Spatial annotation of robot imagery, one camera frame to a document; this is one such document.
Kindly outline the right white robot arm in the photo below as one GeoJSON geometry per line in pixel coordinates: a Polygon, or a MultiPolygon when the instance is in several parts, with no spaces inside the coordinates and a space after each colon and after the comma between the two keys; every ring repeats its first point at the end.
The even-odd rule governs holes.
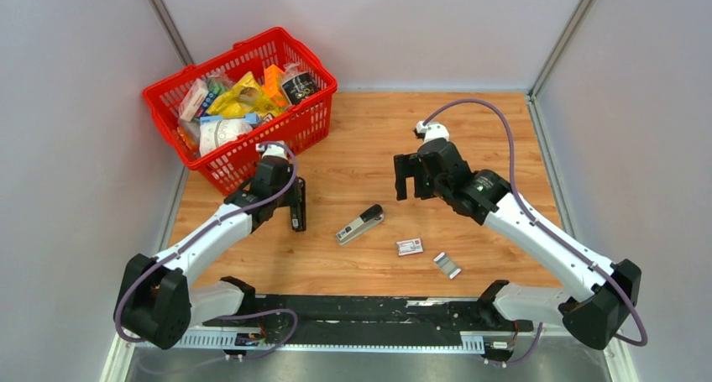
{"type": "Polygon", "coordinates": [[[492,170],[471,170],[454,143],[434,139],[417,152],[394,157],[395,190],[407,198],[437,197],[457,214],[508,238],[544,266],[561,288],[496,280],[482,293],[479,319],[489,330],[509,322],[543,322],[564,327],[589,348],[602,350],[632,315],[641,269],[629,259],[618,263],[566,234],[539,213],[492,170]]]}

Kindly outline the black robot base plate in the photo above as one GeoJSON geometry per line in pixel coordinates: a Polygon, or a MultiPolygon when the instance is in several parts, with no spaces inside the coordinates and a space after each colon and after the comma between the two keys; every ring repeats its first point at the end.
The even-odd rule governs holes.
{"type": "Polygon", "coordinates": [[[507,321],[474,298],[257,294],[249,290],[239,319],[211,327],[255,327],[267,343],[312,346],[444,347],[463,332],[492,332],[507,340],[534,331],[530,321],[507,321]]]}

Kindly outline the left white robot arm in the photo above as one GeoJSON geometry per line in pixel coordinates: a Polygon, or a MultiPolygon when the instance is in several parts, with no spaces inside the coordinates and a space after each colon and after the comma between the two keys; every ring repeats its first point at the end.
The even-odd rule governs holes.
{"type": "Polygon", "coordinates": [[[127,262],[113,313],[117,335],[169,349],[189,328],[213,319],[226,317],[236,327],[251,324],[257,306],[247,298],[249,285],[232,276],[208,287],[194,284],[283,207],[290,211],[292,230],[306,231],[306,182],[296,161],[263,154],[254,175],[187,237],[154,256],[136,254],[127,262]]]}

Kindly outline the black and grey stapler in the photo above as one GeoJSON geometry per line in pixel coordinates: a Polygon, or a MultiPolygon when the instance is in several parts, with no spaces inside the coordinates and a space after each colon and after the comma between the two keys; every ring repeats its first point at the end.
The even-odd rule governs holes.
{"type": "Polygon", "coordinates": [[[382,223],[384,219],[385,212],[383,207],[380,204],[374,204],[336,233],[335,239],[340,246],[343,246],[382,223]]]}

